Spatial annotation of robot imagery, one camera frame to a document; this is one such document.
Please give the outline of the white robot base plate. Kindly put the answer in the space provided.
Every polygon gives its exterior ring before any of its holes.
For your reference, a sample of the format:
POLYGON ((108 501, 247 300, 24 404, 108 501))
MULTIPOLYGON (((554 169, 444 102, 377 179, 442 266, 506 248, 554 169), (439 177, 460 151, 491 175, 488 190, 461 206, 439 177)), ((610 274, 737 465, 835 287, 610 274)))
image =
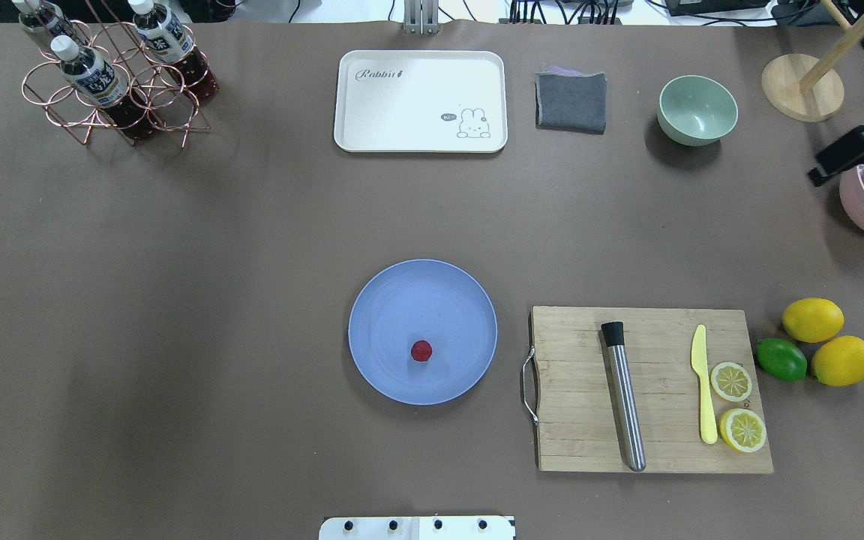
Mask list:
POLYGON ((319 539, 515 539, 513 517, 431 515, 333 517, 319 527, 319 539))

